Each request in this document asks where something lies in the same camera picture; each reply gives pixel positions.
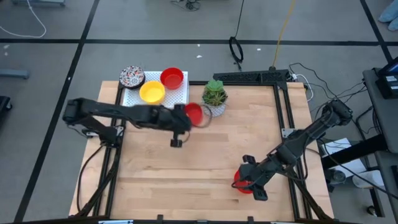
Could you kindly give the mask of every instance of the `wooden table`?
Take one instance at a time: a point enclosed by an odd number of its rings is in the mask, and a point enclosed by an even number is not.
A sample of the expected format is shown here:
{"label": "wooden table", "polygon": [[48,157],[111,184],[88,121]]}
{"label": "wooden table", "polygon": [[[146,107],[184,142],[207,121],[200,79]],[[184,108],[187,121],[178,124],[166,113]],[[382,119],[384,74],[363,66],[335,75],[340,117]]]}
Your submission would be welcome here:
{"label": "wooden table", "polygon": [[[103,82],[98,101],[114,103],[117,86],[117,82]],[[288,87],[295,126],[305,128],[312,120],[303,85],[288,83]],[[286,177],[276,174],[267,183],[266,202],[231,188],[244,154],[260,161],[281,142],[272,87],[226,86],[225,90],[229,98],[224,114],[213,119],[208,128],[194,128],[180,149],[169,146],[170,132],[127,125],[111,218],[155,220],[163,214],[165,220],[245,221],[253,216],[255,221],[294,221]],[[190,101],[200,102],[202,92],[203,86],[190,86]],[[280,98],[284,109],[282,94]],[[110,119],[98,119],[110,123]],[[83,162],[98,146],[97,138],[88,140]],[[316,143],[309,148],[317,150]],[[85,169],[81,206],[97,188],[103,154],[104,150]],[[307,151],[307,164],[307,189],[332,217],[319,155]],[[103,194],[100,214],[104,213],[107,194]],[[299,192],[298,200],[303,218]],[[70,214],[76,212],[75,193]]]}

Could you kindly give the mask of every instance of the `yellow cable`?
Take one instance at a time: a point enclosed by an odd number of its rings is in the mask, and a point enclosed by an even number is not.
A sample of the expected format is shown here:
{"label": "yellow cable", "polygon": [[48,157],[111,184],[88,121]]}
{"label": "yellow cable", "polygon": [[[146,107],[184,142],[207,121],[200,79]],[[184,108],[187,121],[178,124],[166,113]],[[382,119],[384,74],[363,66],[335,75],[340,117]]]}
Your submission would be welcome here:
{"label": "yellow cable", "polygon": [[285,20],[285,22],[284,22],[284,25],[282,26],[282,30],[280,31],[279,38],[278,38],[278,43],[276,44],[275,58],[274,58],[274,62],[272,63],[272,66],[273,66],[273,67],[275,67],[276,58],[278,57],[278,51],[279,51],[279,43],[280,43],[280,40],[281,40],[282,35],[283,35],[284,31],[285,31],[285,27],[286,27],[286,25],[287,25],[287,22],[289,21],[290,15],[291,15],[292,12],[293,12],[293,8],[294,8],[295,3],[296,3],[296,0],[292,0],[292,3],[291,3],[291,5],[290,5],[289,12],[287,13],[286,20]]}

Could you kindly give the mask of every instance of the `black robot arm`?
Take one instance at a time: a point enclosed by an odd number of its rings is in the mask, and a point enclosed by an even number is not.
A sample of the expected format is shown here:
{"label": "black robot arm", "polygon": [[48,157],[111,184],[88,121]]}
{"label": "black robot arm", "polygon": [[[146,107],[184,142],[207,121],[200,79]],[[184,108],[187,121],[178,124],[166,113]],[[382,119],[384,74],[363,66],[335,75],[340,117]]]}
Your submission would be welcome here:
{"label": "black robot arm", "polygon": [[[297,164],[298,158],[302,156],[306,146],[320,138],[329,128],[346,125],[351,119],[352,111],[343,102],[340,100],[330,101],[323,107],[321,118],[304,130],[293,132],[283,143],[268,153],[263,161],[256,162],[254,157],[244,155],[244,164],[239,167],[240,179],[238,181],[245,180],[250,184],[238,187],[235,186],[238,182],[236,181],[232,187],[252,190],[255,200],[267,200],[264,186],[276,173],[297,179],[293,167]],[[295,183],[304,196],[309,197],[310,205],[317,207],[316,202],[303,187],[301,181],[296,180]]]}
{"label": "black robot arm", "polygon": [[68,100],[62,119],[67,125],[80,124],[85,131],[98,134],[101,142],[107,146],[118,143],[118,130],[107,127],[93,116],[128,120],[137,128],[151,128],[163,131],[172,131],[172,147],[181,147],[182,141],[178,140],[179,134],[190,131],[192,124],[184,112],[185,105],[174,105],[168,109],[162,105],[136,105],[132,107],[98,103],[94,100],[78,98]]}

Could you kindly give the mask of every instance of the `white tray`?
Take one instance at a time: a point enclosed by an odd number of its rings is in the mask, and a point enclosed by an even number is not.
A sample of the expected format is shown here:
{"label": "white tray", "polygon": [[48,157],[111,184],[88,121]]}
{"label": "white tray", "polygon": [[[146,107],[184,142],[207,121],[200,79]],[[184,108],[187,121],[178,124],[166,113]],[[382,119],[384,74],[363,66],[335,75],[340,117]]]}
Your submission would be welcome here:
{"label": "white tray", "polygon": [[[162,72],[144,72],[145,73],[145,82],[149,81],[159,81],[160,82],[160,74]],[[182,85],[180,88],[176,90],[168,90],[166,88],[166,96],[162,105],[167,108],[172,109],[174,104],[183,103],[187,104],[189,101],[189,84],[188,84],[188,72],[182,72],[184,75],[184,79],[182,81]],[[134,105],[144,105],[146,104],[141,97],[139,97],[139,88],[136,90],[125,89],[124,98],[123,98],[123,106],[134,106]]]}

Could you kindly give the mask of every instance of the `red cup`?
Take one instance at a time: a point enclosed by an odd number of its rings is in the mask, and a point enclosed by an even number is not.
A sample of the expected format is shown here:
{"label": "red cup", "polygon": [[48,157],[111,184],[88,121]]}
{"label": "red cup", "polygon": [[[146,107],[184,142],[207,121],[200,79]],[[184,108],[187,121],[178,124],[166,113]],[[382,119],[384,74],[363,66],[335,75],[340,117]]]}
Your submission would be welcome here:
{"label": "red cup", "polygon": [[169,90],[176,90],[182,85],[184,75],[178,68],[167,68],[160,74],[160,82]]}
{"label": "red cup", "polygon": [[191,119],[193,125],[199,126],[203,120],[203,111],[197,103],[189,103],[185,105],[185,113]]}
{"label": "red cup", "polygon": [[[238,180],[240,180],[240,179],[241,179],[241,177],[240,177],[240,175],[239,175],[239,171],[236,171],[235,176],[234,176],[234,181],[237,181],[237,182],[235,183],[235,186],[237,186],[237,187],[244,187],[244,186],[247,186],[247,185],[251,184],[250,181],[246,181],[246,180],[244,180],[244,181],[238,181]],[[244,190],[244,189],[242,189],[242,188],[238,188],[237,190],[240,191],[240,192],[242,192],[242,193],[244,193],[244,194],[251,194],[251,193],[253,193],[252,190]]]}

